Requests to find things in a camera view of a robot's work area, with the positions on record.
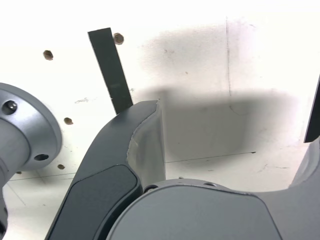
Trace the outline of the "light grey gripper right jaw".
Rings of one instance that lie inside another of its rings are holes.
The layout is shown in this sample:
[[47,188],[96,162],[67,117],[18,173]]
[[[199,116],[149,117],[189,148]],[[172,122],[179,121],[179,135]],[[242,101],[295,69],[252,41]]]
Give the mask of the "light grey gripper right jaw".
[[308,147],[292,184],[241,192],[195,179],[164,181],[131,203],[109,240],[317,240],[320,141]]

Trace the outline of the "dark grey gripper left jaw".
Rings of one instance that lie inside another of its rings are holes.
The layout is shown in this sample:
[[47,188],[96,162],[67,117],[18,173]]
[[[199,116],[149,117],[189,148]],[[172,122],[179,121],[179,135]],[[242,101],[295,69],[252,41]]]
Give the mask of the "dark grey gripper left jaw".
[[104,240],[147,186],[166,178],[162,112],[157,100],[119,113],[88,148],[46,235]]

